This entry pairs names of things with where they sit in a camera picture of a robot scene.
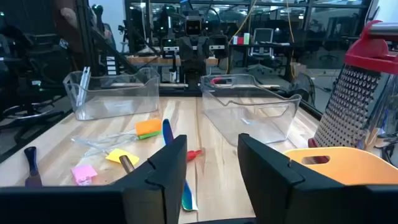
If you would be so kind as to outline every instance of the red clip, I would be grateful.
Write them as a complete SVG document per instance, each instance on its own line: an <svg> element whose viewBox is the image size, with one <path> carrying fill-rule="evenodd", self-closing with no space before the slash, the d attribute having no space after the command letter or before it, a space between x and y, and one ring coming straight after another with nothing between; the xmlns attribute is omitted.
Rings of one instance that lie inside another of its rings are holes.
<svg viewBox="0 0 398 224"><path fill-rule="evenodd" d="M201 150L197 150L197 151L188 151L187 152L187 162L193 160L194 158L196 158L197 155L201 154Z"/></svg>

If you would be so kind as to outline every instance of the yellow cable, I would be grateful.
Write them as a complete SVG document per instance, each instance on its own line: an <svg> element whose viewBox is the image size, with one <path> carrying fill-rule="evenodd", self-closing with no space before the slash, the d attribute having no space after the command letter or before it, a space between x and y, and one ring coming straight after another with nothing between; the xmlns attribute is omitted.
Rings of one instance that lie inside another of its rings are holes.
<svg viewBox="0 0 398 224"><path fill-rule="evenodd" d="M238 31L236 31L236 33L235 33L235 34L232 36L232 38L229 40L229 42L228 42L228 48L229 48L229 45L231 44L231 41L232 41L233 37L234 37L236 34L238 34L239 31L241 31L243 25L246 23L247 19L250 17L250 14L251 14L251 12L253 11L254 6L256 5L256 3L257 3L257 0L254 0L253 5L252 5L252 7L250 8L250 11L248 12L248 15L246 16L246 18L244 18L244 20L243 20L243 22L242 22L241 27L239 27ZM228 72L228 68L229 68L229 57L226 58L226 70L225 70L225 75L226 75L227 72Z"/></svg>
<svg viewBox="0 0 398 224"><path fill-rule="evenodd" d="M294 45L294 36L293 36L293 31L292 31L292 23L290 22L289 0L286 0L286 10L287 10L287 19L289 20L290 36L292 37L292 43ZM290 72L292 73L292 76L294 77L295 75L293 73L293 68L292 68L293 55L294 55L294 48L292 49L292 57L290 58L290 64L289 64Z"/></svg>

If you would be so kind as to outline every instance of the cheese grater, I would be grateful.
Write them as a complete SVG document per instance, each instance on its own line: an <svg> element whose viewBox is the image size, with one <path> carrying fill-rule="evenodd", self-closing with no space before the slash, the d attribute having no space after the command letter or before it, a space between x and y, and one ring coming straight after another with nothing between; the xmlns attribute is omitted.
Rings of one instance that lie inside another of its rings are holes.
<svg viewBox="0 0 398 224"><path fill-rule="evenodd" d="M372 21L345 55L320 125L309 147L365 149L375 130L394 132L398 117L398 58L385 39L396 40L398 23Z"/></svg>

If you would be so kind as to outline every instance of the transparent plastic container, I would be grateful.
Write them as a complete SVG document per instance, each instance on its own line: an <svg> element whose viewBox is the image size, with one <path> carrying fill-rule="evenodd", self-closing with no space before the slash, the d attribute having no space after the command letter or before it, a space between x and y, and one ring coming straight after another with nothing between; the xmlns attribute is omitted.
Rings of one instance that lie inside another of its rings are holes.
<svg viewBox="0 0 398 224"><path fill-rule="evenodd" d="M63 84L76 119L87 121L157 110L159 82L154 69L143 68L134 75L88 78L83 72L72 72Z"/></svg>
<svg viewBox="0 0 398 224"><path fill-rule="evenodd" d="M204 76L201 90L205 114L233 146L241 133L264 144L286 140L301 100L283 98L245 74Z"/></svg>

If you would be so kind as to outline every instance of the pink sticky note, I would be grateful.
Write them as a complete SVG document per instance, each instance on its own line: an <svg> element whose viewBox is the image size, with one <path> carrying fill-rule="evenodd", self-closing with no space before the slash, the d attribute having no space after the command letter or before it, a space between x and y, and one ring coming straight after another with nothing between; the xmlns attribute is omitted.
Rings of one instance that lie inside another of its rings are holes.
<svg viewBox="0 0 398 224"><path fill-rule="evenodd" d="M82 165L73 168L72 174L75 177L75 181L78 185L90 185L91 178L95 177L97 172L95 172L91 165Z"/></svg>

